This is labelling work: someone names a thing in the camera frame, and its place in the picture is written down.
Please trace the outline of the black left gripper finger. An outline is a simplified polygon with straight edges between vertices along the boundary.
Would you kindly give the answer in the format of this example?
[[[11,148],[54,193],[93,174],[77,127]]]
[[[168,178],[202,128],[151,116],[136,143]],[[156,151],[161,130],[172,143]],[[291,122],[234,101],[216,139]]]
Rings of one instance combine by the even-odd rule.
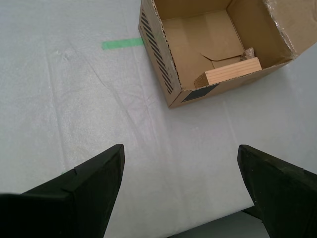
[[[317,236],[317,176],[249,145],[237,162],[246,189],[271,238]]]
[[[22,194],[1,194],[2,238],[102,238],[121,186],[124,146],[116,144]]]

